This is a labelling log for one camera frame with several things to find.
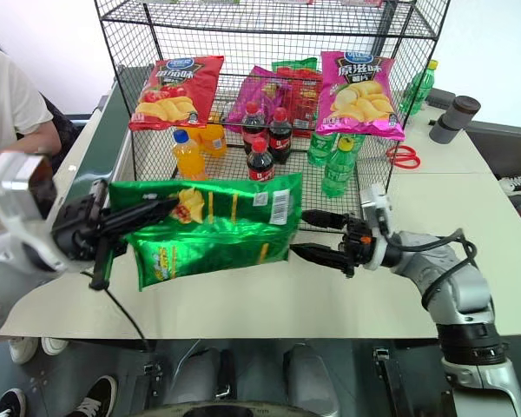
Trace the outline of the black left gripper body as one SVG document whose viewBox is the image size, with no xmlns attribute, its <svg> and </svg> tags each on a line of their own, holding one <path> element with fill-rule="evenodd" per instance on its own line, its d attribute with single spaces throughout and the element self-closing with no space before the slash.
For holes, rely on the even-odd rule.
<svg viewBox="0 0 521 417">
<path fill-rule="evenodd" d="M 106 290 L 114 260 L 114 240 L 105 229 L 109 209 L 104 208 L 108 183 L 95 180 L 89 193 L 64 203 L 52 227 L 52 236 L 61 251 L 72 261 L 94 262 L 89 287 Z"/>
</svg>

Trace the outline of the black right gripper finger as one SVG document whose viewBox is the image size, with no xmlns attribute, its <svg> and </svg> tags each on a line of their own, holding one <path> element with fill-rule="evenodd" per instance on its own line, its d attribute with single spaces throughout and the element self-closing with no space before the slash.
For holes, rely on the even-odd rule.
<svg viewBox="0 0 521 417">
<path fill-rule="evenodd" d="M 291 244 L 289 248 L 305 261 L 338 269 L 343 274 L 352 273 L 352 265 L 346 254 L 328 246 L 319 243 L 295 243 Z"/>
<path fill-rule="evenodd" d="M 342 230 L 348 221 L 348 215 L 341 215 L 324 210 L 311 209 L 302 213 L 301 219 L 317 228 Z"/>
</svg>

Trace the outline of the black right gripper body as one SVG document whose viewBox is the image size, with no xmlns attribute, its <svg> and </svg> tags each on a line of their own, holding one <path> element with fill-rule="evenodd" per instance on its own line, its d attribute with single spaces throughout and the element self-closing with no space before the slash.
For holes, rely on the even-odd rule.
<svg viewBox="0 0 521 417">
<path fill-rule="evenodd" d="M 353 215 L 344 215 L 345 234 L 340 251 L 346 256 L 344 274 L 354 276 L 355 269 L 364 266 L 373 258 L 373 233 L 368 223 Z"/>
</svg>

